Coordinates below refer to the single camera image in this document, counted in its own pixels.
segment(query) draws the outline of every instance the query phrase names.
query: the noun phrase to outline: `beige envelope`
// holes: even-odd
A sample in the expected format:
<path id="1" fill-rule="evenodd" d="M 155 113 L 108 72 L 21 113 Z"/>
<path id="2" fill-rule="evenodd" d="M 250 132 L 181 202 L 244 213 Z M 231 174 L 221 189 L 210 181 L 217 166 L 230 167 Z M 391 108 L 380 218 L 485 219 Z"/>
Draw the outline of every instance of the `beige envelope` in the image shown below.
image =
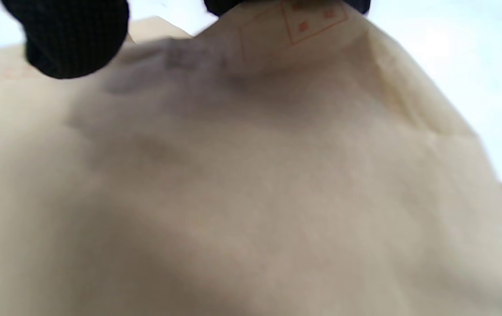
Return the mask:
<path id="1" fill-rule="evenodd" d="M 342 2 L 242 4 L 81 80 L 20 54 L 0 50 L 0 316 L 502 316 L 502 184 Z"/>

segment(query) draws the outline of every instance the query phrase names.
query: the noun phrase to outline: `white surface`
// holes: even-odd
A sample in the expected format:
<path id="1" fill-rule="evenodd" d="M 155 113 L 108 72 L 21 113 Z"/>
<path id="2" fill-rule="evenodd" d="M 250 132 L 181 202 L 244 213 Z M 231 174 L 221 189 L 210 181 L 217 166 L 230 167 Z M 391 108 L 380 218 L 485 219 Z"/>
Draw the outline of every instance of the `white surface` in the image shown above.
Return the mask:
<path id="1" fill-rule="evenodd" d="M 130 0 L 189 34 L 215 21 L 201 0 Z M 372 0 L 369 18 L 396 38 L 482 136 L 502 180 L 502 0 Z M 0 8 L 0 47 L 23 40 Z"/>

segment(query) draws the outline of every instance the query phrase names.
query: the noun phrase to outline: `black gloved finger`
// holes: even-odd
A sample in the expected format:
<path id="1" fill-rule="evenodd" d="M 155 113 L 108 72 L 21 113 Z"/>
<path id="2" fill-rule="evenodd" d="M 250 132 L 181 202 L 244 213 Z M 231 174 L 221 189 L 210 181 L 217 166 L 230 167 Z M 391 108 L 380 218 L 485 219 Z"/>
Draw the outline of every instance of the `black gloved finger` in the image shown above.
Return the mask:
<path id="1" fill-rule="evenodd" d="M 26 59 L 58 79 L 95 72 L 128 32 L 126 0 L 2 0 L 26 33 Z"/>
<path id="2" fill-rule="evenodd" d="M 245 0 L 204 0 L 204 4 L 206 4 L 206 8 L 212 14 L 217 16 L 222 16 L 225 12 L 231 10 L 237 4 L 240 4 Z M 343 0 L 347 2 L 349 6 L 355 8 L 357 11 L 362 14 L 366 14 L 368 10 L 370 10 L 370 2 L 371 0 Z"/>

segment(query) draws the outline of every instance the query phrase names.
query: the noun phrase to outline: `black glove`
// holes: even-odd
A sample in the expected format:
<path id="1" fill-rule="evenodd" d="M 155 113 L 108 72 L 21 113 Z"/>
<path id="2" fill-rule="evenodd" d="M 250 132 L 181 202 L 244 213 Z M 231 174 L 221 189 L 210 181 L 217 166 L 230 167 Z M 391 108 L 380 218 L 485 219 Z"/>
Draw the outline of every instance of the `black glove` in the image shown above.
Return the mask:
<path id="1" fill-rule="evenodd" d="M 2 0 L 26 33 L 26 59 L 52 78 L 85 76 L 118 53 L 126 0 Z"/>

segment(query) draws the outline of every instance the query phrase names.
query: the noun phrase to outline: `kraft paper envelope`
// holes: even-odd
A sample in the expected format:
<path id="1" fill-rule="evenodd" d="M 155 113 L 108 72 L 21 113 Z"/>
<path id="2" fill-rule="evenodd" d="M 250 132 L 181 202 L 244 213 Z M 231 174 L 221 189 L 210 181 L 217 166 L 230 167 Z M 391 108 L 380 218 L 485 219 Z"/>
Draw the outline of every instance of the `kraft paper envelope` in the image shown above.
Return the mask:
<path id="1" fill-rule="evenodd" d="M 502 316 L 502 184 L 342 2 L 241 4 L 81 80 L 17 55 L 0 315 Z"/>

